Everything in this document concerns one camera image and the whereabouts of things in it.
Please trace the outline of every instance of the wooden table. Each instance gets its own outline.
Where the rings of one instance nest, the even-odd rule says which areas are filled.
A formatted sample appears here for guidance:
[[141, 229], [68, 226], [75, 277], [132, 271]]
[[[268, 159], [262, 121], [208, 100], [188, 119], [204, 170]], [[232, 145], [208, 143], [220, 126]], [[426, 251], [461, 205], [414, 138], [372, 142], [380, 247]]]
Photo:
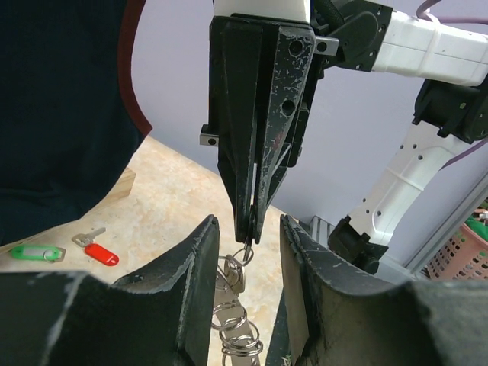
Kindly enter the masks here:
[[[136, 173], [130, 196], [82, 219], [48, 230], [30, 244], [53, 245], [66, 249], [63, 262], [30, 262], [0, 255], [0, 271], [58, 271], [78, 269], [113, 282], [150, 262], [182, 241], [208, 214], [220, 222], [220, 253], [233, 254], [241, 248], [234, 240], [233, 212], [220, 177], [181, 154], [147, 138], [131, 160]], [[246, 267], [246, 292], [240, 295], [251, 321], [261, 332], [265, 356], [281, 296], [281, 261], [279, 254], [279, 217], [270, 207], [261, 244]], [[97, 242], [120, 257], [115, 267], [106, 267], [84, 254], [71, 238], [77, 233], [106, 227]], [[221, 361], [220, 341], [212, 331], [210, 366]]]

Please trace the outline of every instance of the pink basket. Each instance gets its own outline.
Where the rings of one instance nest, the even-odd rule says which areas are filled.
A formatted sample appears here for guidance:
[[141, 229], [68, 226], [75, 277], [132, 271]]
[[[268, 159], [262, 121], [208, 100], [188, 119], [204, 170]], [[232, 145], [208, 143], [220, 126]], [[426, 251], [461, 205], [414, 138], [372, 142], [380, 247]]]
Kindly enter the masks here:
[[427, 265], [432, 280], [488, 279], [488, 242], [465, 223]]

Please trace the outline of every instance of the white wall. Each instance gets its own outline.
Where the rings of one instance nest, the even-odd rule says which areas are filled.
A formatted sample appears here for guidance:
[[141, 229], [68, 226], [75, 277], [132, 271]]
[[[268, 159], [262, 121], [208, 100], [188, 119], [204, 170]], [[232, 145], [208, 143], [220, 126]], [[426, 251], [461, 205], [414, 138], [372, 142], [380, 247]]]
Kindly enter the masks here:
[[[415, 14], [420, 2], [382, 1]], [[488, 17], [486, 0], [445, 0], [440, 15]], [[211, 0], [148, 0], [136, 36], [133, 83], [152, 135], [217, 171], [217, 149], [199, 146], [207, 122], [208, 26]], [[486, 32], [486, 27], [463, 27]], [[420, 79], [332, 69], [319, 83], [297, 167], [273, 204], [302, 220], [318, 215], [336, 223], [369, 192], [403, 140]], [[406, 260], [443, 215], [459, 203], [482, 171], [488, 146], [443, 172], [412, 206], [391, 243]]]

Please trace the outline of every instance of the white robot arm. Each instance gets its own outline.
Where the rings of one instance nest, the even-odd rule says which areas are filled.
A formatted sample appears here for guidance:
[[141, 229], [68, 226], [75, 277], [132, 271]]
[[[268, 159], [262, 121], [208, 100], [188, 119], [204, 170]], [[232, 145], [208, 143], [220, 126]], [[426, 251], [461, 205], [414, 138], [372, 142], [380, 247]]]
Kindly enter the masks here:
[[249, 245], [258, 243], [264, 212], [300, 155], [323, 70], [425, 79], [402, 146], [329, 239], [330, 249], [374, 273], [399, 221], [438, 170], [488, 136], [488, 36], [362, 0], [215, 0], [214, 9], [210, 114], [201, 142], [219, 146], [236, 240]]

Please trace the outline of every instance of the green key tag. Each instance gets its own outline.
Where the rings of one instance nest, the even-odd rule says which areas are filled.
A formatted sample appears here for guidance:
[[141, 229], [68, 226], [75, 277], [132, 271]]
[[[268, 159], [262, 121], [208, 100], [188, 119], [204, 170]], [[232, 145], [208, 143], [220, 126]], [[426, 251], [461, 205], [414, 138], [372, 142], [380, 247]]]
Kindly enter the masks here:
[[16, 246], [10, 254], [24, 261], [61, 262], [66, 250], [57, 246]]

